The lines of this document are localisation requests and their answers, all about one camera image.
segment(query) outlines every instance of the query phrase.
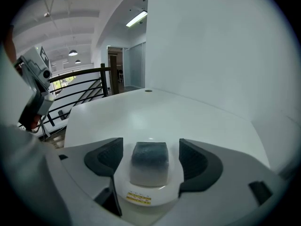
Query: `cube-shaped object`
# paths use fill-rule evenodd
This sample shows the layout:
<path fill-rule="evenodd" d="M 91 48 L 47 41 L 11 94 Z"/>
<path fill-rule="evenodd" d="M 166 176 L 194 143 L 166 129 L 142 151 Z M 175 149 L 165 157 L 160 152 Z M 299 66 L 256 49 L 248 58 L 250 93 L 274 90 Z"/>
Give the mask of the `cube-shaped object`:
<path fill-rule="evenodd" d="M 130 182 L 139 186 L 165 186 L 168 150 L 165 142 L 137 142 L 130 167 Z"/>

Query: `railing post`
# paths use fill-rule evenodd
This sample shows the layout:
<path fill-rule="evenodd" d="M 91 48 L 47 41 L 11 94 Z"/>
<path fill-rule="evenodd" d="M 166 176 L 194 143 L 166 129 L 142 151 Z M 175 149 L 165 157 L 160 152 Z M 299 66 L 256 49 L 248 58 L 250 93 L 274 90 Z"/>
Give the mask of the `railing post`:
<path fill-rule="evenodd" d="M 49 113 L 47 114 L 47 117 L 48 117 L 48 120 L 49 120 L 50 124 L 51 124 L 52 126 L 55 126 L 55 124 L 54 124 L 54 122 L 53 122 L 53 120 L 52 120 L 52 118 L 51 118 L 51 116 L 50 116 Z"/>
<path fill-rule="evenodd" d="M 111 87 L 113 95 L 119 94 L 118 88 L 118 73 L 117 73 L 117 56 L 110 56 L 110 68 L 111 68 Z"/>
<path fill-rule="evenodd" d="M 105 78 L 105 71 L 100 71 L 100 77 L 102 79 L 102 87 L 103 87 L 103 97 L 108 96 L 108 87 L 107 87 L 107 80 Z"/>

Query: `warning sticker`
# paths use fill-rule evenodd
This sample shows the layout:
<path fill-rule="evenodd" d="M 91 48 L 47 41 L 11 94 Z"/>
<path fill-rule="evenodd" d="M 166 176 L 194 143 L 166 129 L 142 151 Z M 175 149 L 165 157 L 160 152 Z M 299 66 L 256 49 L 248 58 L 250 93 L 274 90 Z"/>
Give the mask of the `warning sticker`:
<path fill-rule="evenodd" d="M 142 204 L 151 204 L 151 198 L 148 195 L 139 194 L 132 191 L 127 193 L 127 199 Z"/>

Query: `fluorescent light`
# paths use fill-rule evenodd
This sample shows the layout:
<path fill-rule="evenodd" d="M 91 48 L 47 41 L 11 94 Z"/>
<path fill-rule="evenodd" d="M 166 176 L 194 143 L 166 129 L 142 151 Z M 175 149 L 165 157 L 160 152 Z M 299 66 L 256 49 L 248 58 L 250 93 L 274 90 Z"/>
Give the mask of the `fluorescent light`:
<path fill-rule="evenodd" d="M 69 56 L 75 56 L 75 55 L 77 55 L 77 52 L 75 50 L 71 50 Z"/>
<path fill-rule="evenodd" d="M 146 11 L 142 11 L 140 14 L 138 14 L 136 17 L 134 17 L 131 21 L 127 23 L 127 27 L 132 26 L 133 24 L 139 22 L 141 19 L 143 19 L 145 16 L 147 16 Z"/>

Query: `white table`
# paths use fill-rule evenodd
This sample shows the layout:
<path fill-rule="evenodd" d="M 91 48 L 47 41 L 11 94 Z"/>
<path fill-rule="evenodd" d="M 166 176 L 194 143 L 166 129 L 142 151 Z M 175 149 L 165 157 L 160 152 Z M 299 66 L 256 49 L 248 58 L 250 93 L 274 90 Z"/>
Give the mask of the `white table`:
<path fill-rule="evenodd" d="M 139 89 L 72 108 L 65 146 L 123 137 L 124 148 L 137 141 L 178 145 L 180 138 L 249 154 L 269 167 L 253 125 L 204 103 L 160 90 Z"/>

